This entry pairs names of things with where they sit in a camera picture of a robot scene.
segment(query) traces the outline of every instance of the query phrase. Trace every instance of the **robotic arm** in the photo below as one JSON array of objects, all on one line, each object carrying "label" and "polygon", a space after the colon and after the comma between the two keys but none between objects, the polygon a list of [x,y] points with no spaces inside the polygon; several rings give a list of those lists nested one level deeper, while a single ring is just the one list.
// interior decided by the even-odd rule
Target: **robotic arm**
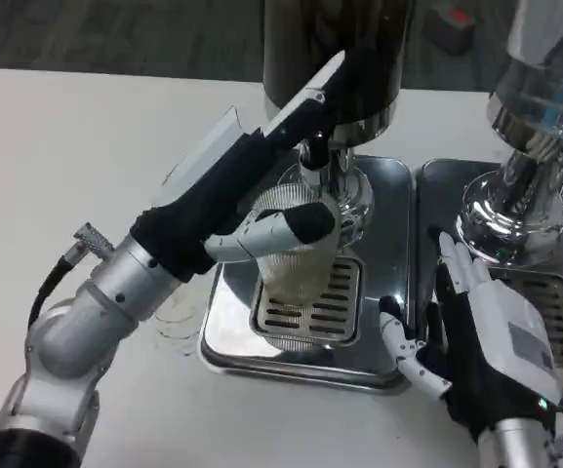
[{"label": "robotic arm", "polygon": [[[96,386],[119,342],[164,300],[217,261],[242,261],[311,244],[335,220],[324,204],[247,216],[238,202],[279,151],[335,122],[372,52],[334,56],[265,128],[243,133],[234,109],[168,175],[150,210],[115,249],[90,226],[77,233],[39,292],[25,342],[26,372],[0,411],[0,467],[78,467],[99,414]],[[221,236],[217,233],[234,233]],[[38,315],[46,295],[88,251],[103,262],[76,296]]]},{"label": "robotic arm", "polygon": [[381,300],[382,338],[398,368],[477,443],[481,468],[556,466],[563,436],[555,439],[561,388],[537,309],[446,233],[429,326],[447,343],[414,339],[395,300]]}]

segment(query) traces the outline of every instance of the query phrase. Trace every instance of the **white table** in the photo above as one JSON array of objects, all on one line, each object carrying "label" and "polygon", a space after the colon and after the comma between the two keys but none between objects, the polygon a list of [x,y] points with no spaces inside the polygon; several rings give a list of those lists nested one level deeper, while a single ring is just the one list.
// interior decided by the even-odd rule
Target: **white table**
[{"label": "white table", "polygon": [[[403,91],[391,129],[361,152],[412,169],[498,160],[486,99]],[[30,304],[70,235],[90,220],[118,242],[231,104],[246,129],[264,122],[259,84],[0,70],[0,405],[24,369]],[[383,397],[214,374],[166,346],[152,320],[123,343],[100,390],[87,467],[476,465],[465,431],[414,390]]]}]

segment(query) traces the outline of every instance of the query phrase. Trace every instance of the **floor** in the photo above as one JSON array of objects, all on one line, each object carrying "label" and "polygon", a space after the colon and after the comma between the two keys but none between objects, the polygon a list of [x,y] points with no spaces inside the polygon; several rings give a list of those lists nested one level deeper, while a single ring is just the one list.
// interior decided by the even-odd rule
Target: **floor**
[{"label": "floor", "polygon": [[[515,0],[461,0],[471,49],[453,57],[423,34],[418,0],[406,88],[490,91]],[[261,81],[262,0],[0,0],[0,67]]]}]

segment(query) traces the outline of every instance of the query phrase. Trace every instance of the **metal drip tray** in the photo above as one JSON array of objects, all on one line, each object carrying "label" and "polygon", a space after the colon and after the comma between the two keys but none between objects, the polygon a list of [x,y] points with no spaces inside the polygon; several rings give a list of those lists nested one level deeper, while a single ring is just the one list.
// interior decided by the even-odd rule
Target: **metal drip tray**
[{"label": "metal drip tray", "polygon": [[[269,185],[295,162],[279,168]],[[358,156],[355,164],[371,182],[375,209],[363,238],[342,252],[352,274],[333,272],[350,276],[344,279],[349,282],[332,278],[325,292],[329,297],[321,297],[327,302],[317,301],[328,309],[297,311],[266,299],[254,262],[220,266],[199,341],[200,356],[214,370],[361,389],[398,388],[402,379],[381,339],[379,299],[396,297],[405,314],[412,308],[413,181],[409,170],[392,159]],[[332,310],[341,304],[347,310]]]},{"label": "metal drip tray", "polygon": [[318,300],[306,305],[288,305],[270,297],[258,281],[259,293],[253,304],[253,331],[266,338],[281,338],[274,343],[284,349],[284,340],[311,346],[347,345],[357,337],[357,318],[361,305],[361,264],[354,258],[339,256],[330,273],[328,288]]},{"label": "metal drip tray", "polygon": [[540,311],[557,366],[563,366],[563,277],[551,273],[492,268],[492,278],[526,297]]}]

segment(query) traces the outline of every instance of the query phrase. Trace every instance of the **black cable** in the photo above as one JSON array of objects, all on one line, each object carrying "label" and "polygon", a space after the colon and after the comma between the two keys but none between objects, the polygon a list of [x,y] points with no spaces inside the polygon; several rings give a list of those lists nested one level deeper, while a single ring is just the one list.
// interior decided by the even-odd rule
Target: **black cable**
[{"label": "black cable", "polygon": [[29,312],[29,319],[27,320],[27,329],[29,330],[31,326],[36,322],[36,319],[40,315],[40,309],[42,309],[45,299],[51,295],[56,286],[62,281],[62,278],[73,269],[71,265],[64,256],[60,257],[58,263],[52,268],[51,272],[43,282],[43,285],[38,290],[38,294],[34,299],[34,303],[31,306]]}]

